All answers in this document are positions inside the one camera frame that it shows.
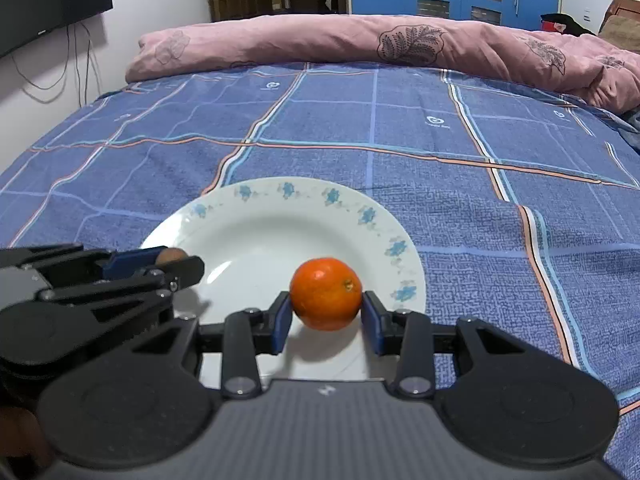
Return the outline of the small brown longan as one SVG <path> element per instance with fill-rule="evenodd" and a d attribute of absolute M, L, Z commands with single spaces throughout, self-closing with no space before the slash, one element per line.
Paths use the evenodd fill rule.
<path fill-rule="evenodd" d="M 164 264 L 168 264 L 174 261 L 180 261 L 185 258 L 188 258 L 189 255 L 180 248 L 177 247 L 169 247 L 163 249 L 155 259 L 155 264 L 157 266 L 163 266 Z"/>

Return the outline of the dark blue blanket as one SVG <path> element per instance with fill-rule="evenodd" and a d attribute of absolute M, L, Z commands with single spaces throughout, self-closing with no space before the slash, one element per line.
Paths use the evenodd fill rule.
<path fill-rule="evenodd" d="M 623 127 L 618 128 L 620 136 L 637 153 L 640 154 L 640 110 L 636 108 L 620 116 L 624 122 Z"/>

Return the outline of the black and red bag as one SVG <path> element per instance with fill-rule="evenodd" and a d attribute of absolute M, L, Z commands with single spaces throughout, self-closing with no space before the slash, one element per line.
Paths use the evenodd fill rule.
<path fill-rule="evenodd" d="M 541 29 L 545 32 L 558 32 L 562 35 L 570 35 L 579 37 L 582 35 L 591 35 L 593 32 L 578 24 L 574 18 L 563 13 L 546 13 L 541 14 Z"/>

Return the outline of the orange mandarin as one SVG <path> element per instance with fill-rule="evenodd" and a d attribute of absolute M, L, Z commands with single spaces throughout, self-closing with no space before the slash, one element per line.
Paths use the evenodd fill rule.
<path fill-rule="evenodd" d="M 362 284 L 350 266 L 335 258 L 311 259 L 301 264 L 290 281 L 292 309 L 312 330 L 336 332 L 356 318 Z"/>

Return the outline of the white floral plate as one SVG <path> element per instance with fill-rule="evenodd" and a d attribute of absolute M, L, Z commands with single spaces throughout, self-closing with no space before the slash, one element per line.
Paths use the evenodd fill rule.
<path fill-rule="evenodd" d="M 201 281 L 174 301 L 176 315 L 198 315 L 201 326 L 246 308 L 267 310 L 301 264 L 328 257 L 350 266 L 387 310 L 425 310 L 423 264 L 406 229 L 373 198 L 329 181 L 274 177 L 225 186 L 174 212 L 141 248 L 160 246 L 203 260 Z M 337 332 L 312 330 L 292 314 L 283 351 L 257 357 L 264 388 L 273 379 L 391 380 L 396 363 L 373 353 L 359 314 Z"/>

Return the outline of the wooden headboard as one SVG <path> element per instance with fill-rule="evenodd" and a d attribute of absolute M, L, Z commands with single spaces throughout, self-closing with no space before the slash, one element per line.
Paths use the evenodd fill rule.
<path fill-rule="evenodd" d="M 612 0 L 611 4 L 605 11 L 600 30 L 611 16 L 622 16 L 633 21 L 640 21 L 640 1 L 639 0 Z"/>

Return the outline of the brown pillow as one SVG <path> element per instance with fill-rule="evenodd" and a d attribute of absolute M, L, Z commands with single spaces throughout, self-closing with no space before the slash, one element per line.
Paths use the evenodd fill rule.
<path fill-rule="evenodd" d="M 630 52 L 640 53 L 640 22 L 626 16 L 610 16 L 598 37 L 609 44 Z"/>

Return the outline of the blue plaid bedsheet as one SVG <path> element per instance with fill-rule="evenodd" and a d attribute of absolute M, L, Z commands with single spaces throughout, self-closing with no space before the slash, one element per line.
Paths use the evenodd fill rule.
<path fill-rule="evenodd" d="M 482 318 L 608 385 L 639 474 L 639 137 L 452 70 L 267 65 L 130 84 L 1 175 L 3 246 L 177 246 L 215 323 L 333 257 L 389 309 Z"/>

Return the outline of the pink folded quilt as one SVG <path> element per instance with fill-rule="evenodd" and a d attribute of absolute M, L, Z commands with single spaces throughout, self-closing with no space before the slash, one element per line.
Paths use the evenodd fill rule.
<path fill-rule="evenodd" d="M 572 94 L 615 114 L 639 105 L 638 54 L 592 35 L 529 32 L 416 15 L 282 14 L 150 32 L 133 82 L 289 62 L 446 68 Z"/>

